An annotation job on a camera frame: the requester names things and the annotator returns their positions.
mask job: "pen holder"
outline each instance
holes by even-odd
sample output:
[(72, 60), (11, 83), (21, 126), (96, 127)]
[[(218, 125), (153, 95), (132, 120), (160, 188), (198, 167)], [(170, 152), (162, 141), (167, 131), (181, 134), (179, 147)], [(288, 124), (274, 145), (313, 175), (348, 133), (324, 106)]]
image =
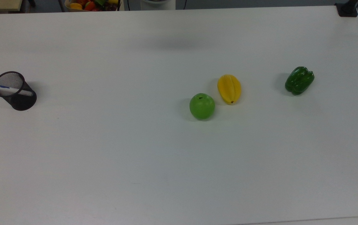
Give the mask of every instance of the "pen holder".
[(15, 93), (0, 90), (0, 97), (5, 99), (5, 101), (7, 101), (16, 110), (27, 110), (36, 103), (36, 93), (26, 83), (22, 74), (18, 72), (9, 71), (1, 74), (0, 86), (18, 89)]

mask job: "fruit basket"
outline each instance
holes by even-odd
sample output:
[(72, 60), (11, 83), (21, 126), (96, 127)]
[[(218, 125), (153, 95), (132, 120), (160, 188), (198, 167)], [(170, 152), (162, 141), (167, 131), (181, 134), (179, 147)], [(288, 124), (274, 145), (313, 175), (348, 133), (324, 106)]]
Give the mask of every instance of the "fruit basket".
[(69, 12), (123, 11), (121, 0), (65, 0)]

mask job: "marker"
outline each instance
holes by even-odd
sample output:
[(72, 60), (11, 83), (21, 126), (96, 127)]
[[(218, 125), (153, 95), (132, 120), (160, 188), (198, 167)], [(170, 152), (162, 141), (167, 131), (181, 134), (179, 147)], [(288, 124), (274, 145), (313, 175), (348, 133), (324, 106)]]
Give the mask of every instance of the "marker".
[[(11, 93), (11, 94), (15, 94), (16, 92), (19, 91), (19, 89), (10, 88), (10, 87), (5, 87), (5, 86), (0, 85), (0, 91), (5, 91), (5, 92), (9, 92), (9, 93)], [(21, 90), (18, 94), (26, 95), (26, 96), (32, 96), (32, 95), (33, 95), (32, 92), (30, 92), (30, 91), (25, 91), (25, 90)]]

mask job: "green bell pepper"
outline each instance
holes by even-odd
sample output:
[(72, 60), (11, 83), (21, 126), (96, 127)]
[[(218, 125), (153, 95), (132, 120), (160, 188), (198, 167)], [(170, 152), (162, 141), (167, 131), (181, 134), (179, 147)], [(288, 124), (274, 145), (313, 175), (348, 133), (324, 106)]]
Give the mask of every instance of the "green bell pepper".
[(294, 95), (303, 93), (314, 80), (314, 73), (305, 67), (297, 67), (285, 83), (286, 90)]

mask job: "green apple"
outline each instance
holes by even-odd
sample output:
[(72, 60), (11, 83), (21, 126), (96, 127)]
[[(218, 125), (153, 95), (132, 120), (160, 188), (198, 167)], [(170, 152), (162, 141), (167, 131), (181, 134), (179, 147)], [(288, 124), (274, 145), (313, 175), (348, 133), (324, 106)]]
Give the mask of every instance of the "green apple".
[(190, 112), (193, 116), (199, 120), (205, 120), (209, 118), (215, 110), (214, 99), (203, 93), (196, 94), (190, 100)]

